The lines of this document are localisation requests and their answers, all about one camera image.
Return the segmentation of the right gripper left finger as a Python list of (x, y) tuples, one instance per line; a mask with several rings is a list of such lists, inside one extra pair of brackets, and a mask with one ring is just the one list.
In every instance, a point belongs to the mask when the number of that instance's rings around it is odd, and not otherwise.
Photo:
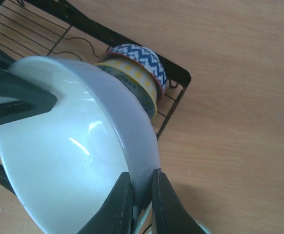
[(120, 174), (99, 211), (80, 234), (129, 234), (133, 216), (133, 188), (128, 172)]

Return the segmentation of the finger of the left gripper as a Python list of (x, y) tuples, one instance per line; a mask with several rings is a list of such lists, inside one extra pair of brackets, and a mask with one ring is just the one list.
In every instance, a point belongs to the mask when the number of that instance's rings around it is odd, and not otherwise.
[(0, 49), (0, 125), (47, 113), (57, 102), (49, 91), (8, 72), (14, 61)]

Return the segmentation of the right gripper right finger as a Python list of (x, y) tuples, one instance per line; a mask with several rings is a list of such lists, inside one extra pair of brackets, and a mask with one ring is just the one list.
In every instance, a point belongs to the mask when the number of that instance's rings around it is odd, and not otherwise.
[(152, 205), (156, 217), (184, 208), (168, 177), (161, 169), (156, 169), (153, 173)]

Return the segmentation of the plain white bowl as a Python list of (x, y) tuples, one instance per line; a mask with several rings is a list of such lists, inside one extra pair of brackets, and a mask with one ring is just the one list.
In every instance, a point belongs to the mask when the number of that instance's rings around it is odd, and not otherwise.
[(120, 174), (133, 186), (133, 219), (151, 201), (157, 138), (137, 98), (91, 64), (31, 56), (8, 71), (57, 97), (50, 112), (0, 125), (0, 158), (20, 203), (46, 234), (75, 234)]

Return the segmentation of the yellow rimmed sun bowl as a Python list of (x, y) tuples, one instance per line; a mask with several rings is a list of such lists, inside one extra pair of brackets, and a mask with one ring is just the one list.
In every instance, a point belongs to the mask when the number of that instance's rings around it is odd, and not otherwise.
[(157, 87), (145, 68), (128, 58), (113, 58), (95, 66), (121, 81), (135, 95), (150, 119), (156, 116)]

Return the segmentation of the blue white patterned bowl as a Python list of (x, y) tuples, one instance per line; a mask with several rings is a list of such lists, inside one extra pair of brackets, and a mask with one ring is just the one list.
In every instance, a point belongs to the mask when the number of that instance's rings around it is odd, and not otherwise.
[(159, 57), (154, 51), (136, 44), (120, 44), (107, 49), (100, 57), (100, 61), (117, 57), (131, 59), (146, 69), (157, 83), (157, 100), (162, 100), (166, 88), (167, 75)]

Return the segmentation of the brown rimmed bowl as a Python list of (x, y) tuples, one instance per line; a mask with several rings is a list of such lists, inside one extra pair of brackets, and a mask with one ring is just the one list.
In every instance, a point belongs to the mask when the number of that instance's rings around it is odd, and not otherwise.
[(150, 203), (139, 216), (135, 234), (209, 234), (211, 231), (194, 220), (184, 209), (156, 217)]

